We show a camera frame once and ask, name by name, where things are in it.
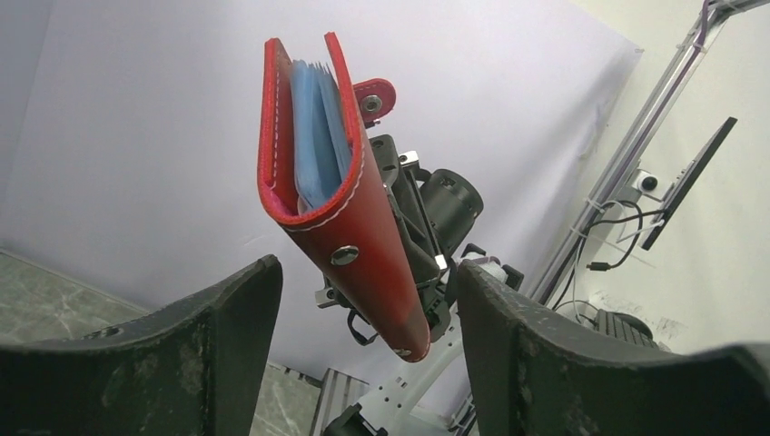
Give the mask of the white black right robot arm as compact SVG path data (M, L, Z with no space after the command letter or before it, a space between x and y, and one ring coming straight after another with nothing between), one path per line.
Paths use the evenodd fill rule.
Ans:
M413 412L429 387L463 352L456 269L463 261L476 263L513 290L519 289L524 276L477 245L463 243L483 210L481 196L470 182L451 170L421 168L417 153L399 153L387 134L371 138L370 146L401 245L416 275L432 345L424 360L401 363L373 387L343 372L327 370L311 434L466 435L476 419L471 398L448 422L431 424Z

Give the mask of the red leather card holder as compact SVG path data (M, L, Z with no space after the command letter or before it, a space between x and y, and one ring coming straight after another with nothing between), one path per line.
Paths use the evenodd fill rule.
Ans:
M324 36L341 94L351 169L314 212L298 213L294 187L291 59L278 38L264 44L256 187L265 212L322 271L383 341L406 362L426 357L429 325L380 171L366 135L356 86L340 42Z

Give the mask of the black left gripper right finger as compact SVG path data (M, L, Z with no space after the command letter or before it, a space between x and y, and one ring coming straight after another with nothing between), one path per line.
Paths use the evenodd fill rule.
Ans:
M589 330L478 264L458 270L459 320L483 435L766 435L769 348L691 355Z

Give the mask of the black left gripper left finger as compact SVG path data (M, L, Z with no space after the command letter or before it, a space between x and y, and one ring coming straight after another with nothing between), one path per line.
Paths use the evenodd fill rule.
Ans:
M281 302L268 254L141 318L1 349L4 435L246 435Z

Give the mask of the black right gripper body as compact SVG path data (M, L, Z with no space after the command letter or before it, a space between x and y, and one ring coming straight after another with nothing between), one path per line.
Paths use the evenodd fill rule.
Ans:
M511 289L520 289L522 272L473 243L465 246L458 260L452 258L484 207L468 180L448 169L422 169L417 153L400 154L388 134L370 139L370 145L416 279L432 342L449 328L450 309L458 295L454 276L461 261L478 263Z

